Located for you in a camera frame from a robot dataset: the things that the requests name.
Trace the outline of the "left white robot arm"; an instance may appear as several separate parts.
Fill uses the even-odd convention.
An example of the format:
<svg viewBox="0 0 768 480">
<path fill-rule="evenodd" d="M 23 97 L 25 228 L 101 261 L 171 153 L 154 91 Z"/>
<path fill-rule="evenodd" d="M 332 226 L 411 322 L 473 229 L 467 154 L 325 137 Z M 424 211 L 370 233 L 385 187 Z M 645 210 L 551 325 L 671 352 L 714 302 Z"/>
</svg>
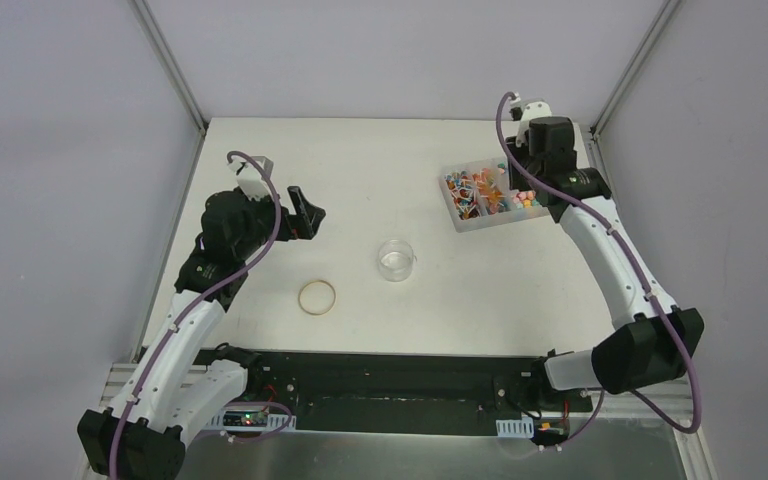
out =
<svg viewBox="0 0 768 480">
<path fill-rule="evenodd" d="M 211 331 L 229 310 L 248 272 L 277 241 L 311 240 L 326 217 L 298 186 L 293 205 L 239 188 L 210 196 L 201 231 L 174 284 L 162 329 L 123 389 L 103 410 L 87 410 L 77 432 L 91 469 L 110 479 L 174 479 L 187 448 L 228 403 L 257 402 L 258 371 L 216 360 L 188 388 L 184 379 Z"/>
</svg>

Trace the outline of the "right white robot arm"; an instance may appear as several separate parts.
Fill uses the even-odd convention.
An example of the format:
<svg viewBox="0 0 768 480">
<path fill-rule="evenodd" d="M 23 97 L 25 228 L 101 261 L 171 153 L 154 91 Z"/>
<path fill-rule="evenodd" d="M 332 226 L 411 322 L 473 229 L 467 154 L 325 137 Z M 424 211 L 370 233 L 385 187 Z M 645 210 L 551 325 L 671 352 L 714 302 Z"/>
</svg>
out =
<svg viewBox="0 0 768 480">
<path fill-rule="evenodd" d="M 522 119 L 506 140 L 515 189 L 537 190 L 553 221 L 573 240 L 603 294 L 614 328 L 587 351 L 543 362 L 544 373 L 527 384 L 529 400 L 555 408 L 568 390 L 601 388 L 619 394 L 683 376 L 704 331 L 694 308 L 682 309 L 639 259 L 628 239 L 612 192 L 595 168 L 580 168 L 575 128 L 567 117 Z"/>
</svg>

